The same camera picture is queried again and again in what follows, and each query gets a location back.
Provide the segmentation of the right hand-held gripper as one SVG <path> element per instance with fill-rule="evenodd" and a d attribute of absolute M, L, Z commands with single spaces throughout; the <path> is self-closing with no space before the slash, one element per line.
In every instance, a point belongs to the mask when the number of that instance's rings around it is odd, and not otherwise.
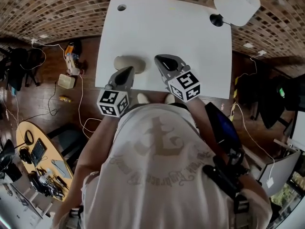
<path fill-rule="evenodd" d="M 183 102 L 200 95 L 200 81 L 190 66 L 171 54 L 158 54 L 154 62 L 165 81 L 167 90 Z"/>

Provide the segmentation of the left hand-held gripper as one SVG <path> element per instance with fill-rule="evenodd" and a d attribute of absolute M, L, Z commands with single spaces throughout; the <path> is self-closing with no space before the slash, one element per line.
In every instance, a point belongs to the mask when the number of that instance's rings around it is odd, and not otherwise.
<path fill-rule="evenodd" d="M 134 67 L 128 66 L 115 72 L 109 84 L 100 90 L 97 106 L 102 115 L 120 118 L 130 106 L 130 93 L 134 79 Z"/>

